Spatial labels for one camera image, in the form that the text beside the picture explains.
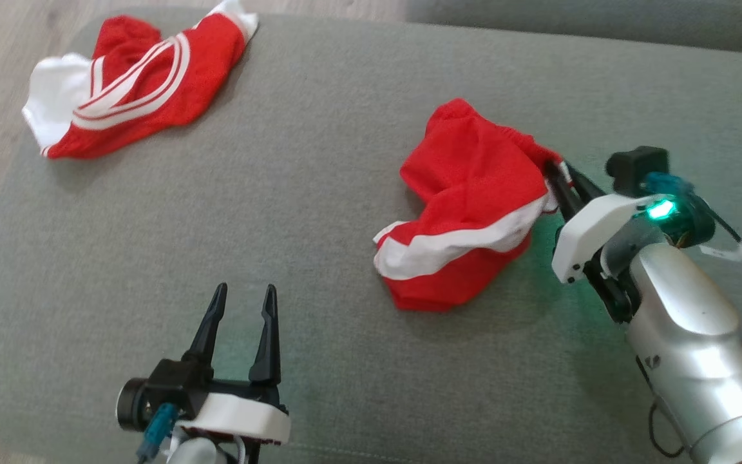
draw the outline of gray couch cushion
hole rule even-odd
[[[742,0],[409,0],[420,23],[742,51]]]
[[[133,13],[165,33],[203,14]],[[266,15],[192,126],[86,162],[24,138],[0,190],[0,443],[130,461],[121,385],[182,353],[223,281],[215,367],[247,375],[274,282],[294,426],[268,464],[662,462],[621,329],[550,270],[557,217],[470,305],[392,306],[371,238],[418,214],[397,171],[453,97],[598,181],[610,152],[668,147],[742,232],[739,53]],[[742,311],[742,265],[695,256]],[[677,444],[665,425],[659,438]]]

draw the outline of white stripe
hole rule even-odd
[[[563,177],[566,178],[566,182],[571,183],[571,174],[569,174],[569,167],[566,162],[561,162],[559,165],[557,165],[557,168],[560,170],[561,173],[563,173]],[[544,179],[544,182],[546,183],[546,188],[550,193],[551,184],[548,183],[548,179]],[[545,208],[542,210],[547,213],[557,211],[557,198],[554,197],[553,193],[548,196],[548,202],[546,203]]]
[[[107,115],[113,115],[121,111],[126,111],[126,109],[131,108],[132,106],[138,106],[140,104],[148,103],[152,101],[157,95],[162,93],[162,91],[165,90],[165,88],[171,85],[172,83],[171,80],[173,80],[173,76],[174,74],[176,74],[177,68],[179,68],[179,64],[182,62],[182,61],[176,60],[176,56],[179,55],[180,50],[182,50],[182,45],[180,44],[179,41],[175,41],[172,37],[169,37],[168,41],[173,41],[173,62],[171,62],[171,71],[168,72],[167,77],[165,78],[165,80],[162,81],[162,84],[160,84],[159,87],[156,88],[156,90],[154,90],[153,92],[150,92],[149,94],[147,94],[146,96],[142,98],[133,100],[133,102],[128,102],[120,106],[113,106],[108,111],[104,111],[104,112],[101,112],[95,115],[91,115],[91,114],[88,114],[88,109],[85,109],[85,111],[80,111],[80,114],[85,115],[85,117],[107,117]],[[139,73],[142,73],[142,70],[144,69],[145,66],[142,66],[141,68],[139,68]]]
[[[409,246],[389,236],[374,256],[374,267],[383,277],[401,281],[434,274],[472,249],[505,253],[523,242],[547,200],[545,194],[482,229],[416,235]]]
[[[737,244],[737,249],[734,251],[713,249],[713,247],[707,246],[700,246],[700,251],[703,252],[704,255],[714,256],[715,258],[727,259],[735,262],[742,261],[742,242]]]
[[[93,62],[93,96],[102,92],[102,64],[105,57],[100,56]]]
[[[188,43],[188,39],[186,39],[182,34],[176,35],[175,38],[178,41],[177,46],[182,47],[182,58],[179,60],[176,77],[174,77],[170,87],[168,87],[162,95],[152,102],[139,106],[139,108],[110,115],[109,117],[95,121],[86,120],[74,114],[73,123],[76,124],[76,126],[82,127],[82,129],[105,130],[109,127],[116,126],[116,124],[121,124],[138,117],[143,117],[144,115],[149,115],[161,108],[179,88],[182,79],[185,77],[186,71],[188,71],[188,62],[191,60],[191,45]]]
[[[377,232],[377,235],[374,235],[374,238],[372,240],[374,241],[374,244],[378,244],[380,239],[383,238],[388,232],[391,232],[394,230],[395,227],[400,226],[400,224],[405,224],[407,221],[404,220],[395,220],[388,226],[385,226],[380,232]]]
[[[225,0],[214,7],[205,17],[214,15],[216,13],[222,14],[228,18],[242,32],[242,36],[245,38],[245,43],[250,41],[256,32],[256,27],[259,25],[259,17],[256,13],[247,13],[239,0]]]
[[[97,98],[99,100],[97,100],[97,102],[94,102],[87,108],[79,110],[79,113],[85,115],[86,117],[99,117],[99,115],[102,115],[105,113],[105,111],[111,109],[114,105],[116,105],[116,103],[119,103],[123,98],[127,96],[130,90],[133,88],[133,85],[136,85],[136,79],[139,78],[139,75],[142,74],[142,71],[145,70],[145,67],[151,61],[153,61],[156,56],[159,56],[160,53],[172,46],[172,37],[169,37],[159,44],[153,45],[153,47],[147,51],[147,55],[142,58],[141,61],[139,61],[141,65],[134,64],[130,68],[130,70],[122,74],[120,77],[117,77],[117,79],[114,81],[116,82],[124,79],[124,82],[114,88],[109,88],[111,86],[108,86],[109,90],[107,90],[106,92],[100,92],[99,94],[94,92],[94,98],[91,98],[90,101],[85,102],[82,106],[88,105],[88,103],[90,102],[94,102],[95,100],[97,100]]]

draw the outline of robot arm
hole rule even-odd
[[[286,443],[288,409],[280,403],[280,327],[276,288],[268,285],[256,360],[248,381],[214,379],[211,361],[227,286],[217,287],[191,348],[180,361],[162,359],[150,377],[129,380],[116,403],[122,429],[144,432],[139,464],[153,461],[170,435],[168,464],[258,464],[264,444]],[[219,444],[235,443],[234,458]]]
[[[675,453],[659,451],[673,458],[685,450],[697,464],[742,463],[738,313],[680,250],[712,237],[709,209],[688,184],[657,188],[665,190],[660,193],[644,188],[650,173],[658,174],[646,183],[665,180],[665,150],[615,153],[607,171],[615,177],[610,195],[572,168],[575,195],[547,169],[566,220],[554,272],[569,284],[585,276],[610,317],[628,323],[627,341],[654,394],[650,426],[659,409],[683,442]]]

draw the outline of wooden floor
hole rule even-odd
[[[318,17],[403,21],[408,0],[242,0],[255,12]],[[95,15],[126,6],[199,6],[218,0],[0,0],[0,181],[13,145],[26,126],[20,109],[36,61],[64,53],[77,30]],[[0,447],[0,464],[44,464],[41,458],[10,454]]]

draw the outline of silver robot arm segment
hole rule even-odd
[[[615,153],[607,195],[569,166],[547,166],[566,221],[556,236],[557,278],[585,277],[618,324],[659,409],[695,464],[742,464],[742,334],[738,311],[683,251],[712,238],[716,214],[688,182],[668,174],[668,152]],[[733,237],[736,233],[722,224]]]
[[[642,302],[627,340],[692,461],[742,462],[738,313],[685,253],[651,244],[631,262]]]

